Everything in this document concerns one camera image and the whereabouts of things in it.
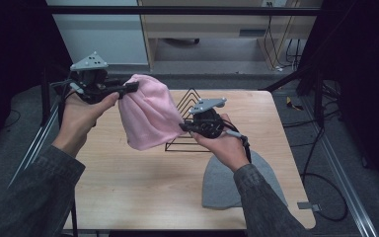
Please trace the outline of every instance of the pink cloth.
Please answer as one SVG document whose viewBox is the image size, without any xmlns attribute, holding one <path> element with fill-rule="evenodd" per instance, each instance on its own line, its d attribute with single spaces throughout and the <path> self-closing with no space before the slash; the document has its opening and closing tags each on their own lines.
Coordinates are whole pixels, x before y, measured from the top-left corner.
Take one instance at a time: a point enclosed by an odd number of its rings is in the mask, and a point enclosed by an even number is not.
<svg viewBox="0 0 379 237">
<path fill-rule="evenodd" d="M 118 102 L 128 145 L 145 150 L 184 134 L 179 126 L 183 119 L 168 87 L 146 75 L 133 75 L 127 82 L 136 81 L 137 92 L 125 94 Z"/>
</svg>

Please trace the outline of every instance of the wrist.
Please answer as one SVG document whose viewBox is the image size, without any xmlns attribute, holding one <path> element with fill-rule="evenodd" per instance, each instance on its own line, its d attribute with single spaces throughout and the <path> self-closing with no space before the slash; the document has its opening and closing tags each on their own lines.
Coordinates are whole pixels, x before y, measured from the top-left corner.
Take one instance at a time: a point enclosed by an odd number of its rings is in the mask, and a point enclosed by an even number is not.
<svg viewBox="0 0 379 237">
<path fill-rule="evenodd" d="M 76 155 L 79 153 L 81 147 L 78 145 L 79 143 L 80 142 L 75 142 L 72 139 L 66 139 L 63 136 L 58 135 L 51 145 L 63 151 L 64 153 L 70 155 L 71 157 L 75 158 Z"/>
<path fill-rule="evenodd" d="M 240 159 L 235 160 L 235 162 L 233 162 L 231 165 L 229 165 L 229 168 L 230 170 L 233 171 L 233 173 L 235 173 L 237 170 L 239 170 L 240 168 L 248 164 L 250 163 L 247 158 L 240 158 Z"/>
</svg>

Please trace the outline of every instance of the sleeve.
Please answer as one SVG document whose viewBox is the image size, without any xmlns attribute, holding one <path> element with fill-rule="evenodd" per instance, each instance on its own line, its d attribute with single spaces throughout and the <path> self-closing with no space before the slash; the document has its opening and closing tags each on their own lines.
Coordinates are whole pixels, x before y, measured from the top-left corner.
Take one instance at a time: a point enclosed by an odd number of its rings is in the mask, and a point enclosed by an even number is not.
<svg viewBox="0 0 379 237">
<path fill-rule="evenodd" d="M 233 178 L 241 195 L 248 236 L 312 236 L 291 215 L 257 167 L 245 165 Z"/>
<path fill-rule="evenodd" d="M 85 166 L 49 146 L 0 198 L 0 236 L 58 236 Z"/>
</svg>

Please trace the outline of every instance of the person's arm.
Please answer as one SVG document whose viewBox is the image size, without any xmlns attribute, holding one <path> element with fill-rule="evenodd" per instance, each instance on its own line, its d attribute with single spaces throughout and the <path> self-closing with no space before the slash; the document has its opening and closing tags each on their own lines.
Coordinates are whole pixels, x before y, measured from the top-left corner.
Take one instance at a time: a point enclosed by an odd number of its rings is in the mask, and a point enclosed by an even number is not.
<svg viewBox="0 0 379 237">
<path fill-rule="evenodd" d="M 0 198 L 0 236 L 59 236 L 85 166 L 75 160 L 87 134 L 119 94 L 88 105 L 77 95 L 65 105 L 60 131 Z"/>
<path fill-rule="evenodd" d="M 227 115 L 221 115 L 230 121 Z M 230 170 L 241 195 L 248 235 L 310 236 L 273 191 L 255 165 L 249 163 L 239 138 L 223 132 L 216 139 L 192 133 L 198 144 L 209 149 Z"/>
<path fill-rule="evenodd" d="M 85 166 L 48 147 L 0 199 L 0 236 L 58 236 Z"/>
<path fill-rule="evenodd" d="M 233 178 L 241 195 L 248 236 L 311 236 L 256 166 L 239 168 Z"/>
</svg>

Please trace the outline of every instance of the white wall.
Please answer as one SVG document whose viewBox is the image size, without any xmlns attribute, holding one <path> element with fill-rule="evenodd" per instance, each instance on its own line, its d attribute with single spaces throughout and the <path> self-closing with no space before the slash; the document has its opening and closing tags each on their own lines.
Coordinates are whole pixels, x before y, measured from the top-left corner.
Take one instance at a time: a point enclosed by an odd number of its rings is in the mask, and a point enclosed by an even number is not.
<svg viewBox="0 0 379 237">
<path fill-rule="evenodd" d="M 46 0 L 48 5 L 136 6 L 136 0 Z M 109 65 L 148 65 L 137 15 L 53 15 L 73 62 L 96 51 Z"/>
</svg>

